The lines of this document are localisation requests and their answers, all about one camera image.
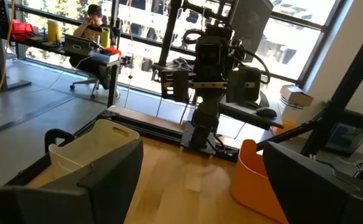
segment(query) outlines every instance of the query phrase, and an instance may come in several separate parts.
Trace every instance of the computer mouse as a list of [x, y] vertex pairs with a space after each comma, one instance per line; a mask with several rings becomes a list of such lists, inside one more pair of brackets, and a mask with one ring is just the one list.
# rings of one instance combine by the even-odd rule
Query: computer mouse
[[259, 108], [256, 110], [256, 114], [264, 118], [276, 119], [276, 112], [271, 108]]

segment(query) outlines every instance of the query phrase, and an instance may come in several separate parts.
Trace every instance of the laptop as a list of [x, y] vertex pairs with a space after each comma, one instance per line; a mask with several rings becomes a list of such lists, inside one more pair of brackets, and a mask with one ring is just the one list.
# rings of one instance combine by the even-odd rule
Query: laptop
[[93, 47], [93, 44], [94, 42], [86, 38], [65, 34], [64, 50], [66, 52], [82, 56], [89, 56], [90, 47]]

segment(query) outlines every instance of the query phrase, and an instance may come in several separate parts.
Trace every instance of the white plastic bin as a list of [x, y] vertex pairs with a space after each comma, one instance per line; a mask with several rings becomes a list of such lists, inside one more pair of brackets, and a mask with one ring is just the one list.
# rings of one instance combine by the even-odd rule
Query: white plastic bin
[[64, 147], [49, 146], [55, 178], [76, 171], [119, 147], [138, 139], [139, 134], [112, 121], [99, 119], [93, 129]]

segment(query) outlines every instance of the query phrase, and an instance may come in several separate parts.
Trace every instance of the yellow bottle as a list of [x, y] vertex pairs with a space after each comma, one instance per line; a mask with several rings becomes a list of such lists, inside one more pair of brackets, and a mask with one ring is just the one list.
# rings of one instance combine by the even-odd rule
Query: yellow bottle
[[48, 40], [52, 42], [60, 42], [62, 34], [59, 23], [57, 21], [49, 20], [48, 27], [49, 27]]
[[109, 27], [102, 27], [101, 32], [101, 45], [102, 47], [111, 47], [111, 40], [110, 40], [110, 28]]

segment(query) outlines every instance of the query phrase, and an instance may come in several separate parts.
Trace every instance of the person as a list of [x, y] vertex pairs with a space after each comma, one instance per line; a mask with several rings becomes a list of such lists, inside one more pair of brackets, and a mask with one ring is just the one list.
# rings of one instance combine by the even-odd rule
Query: person
[[[88, 17], [84, 20], [83, 24], [78, 27], [73, 33], [76, 37], [83, 37], [89, 40], [94, 40], [94, 36], [101, 35], [102, 27], [109, 27], [103, 22], [102, 8], [95, 4], [89, 5], [87, 11]], [[110, 28], [111, 47], [115, 47], [116, 39], [115, 34]], [[109, 89], [109, 74], [106, 67], [99, 65], [90, 58], [86, 59], [84, 56], [72, 56], [69, 59], [73, 67], [77, 69], [92, 73], [97, 76], [101, 85], [105, 90]], [[116, 90], [116, 97], [119, 97], [119, 91]]]

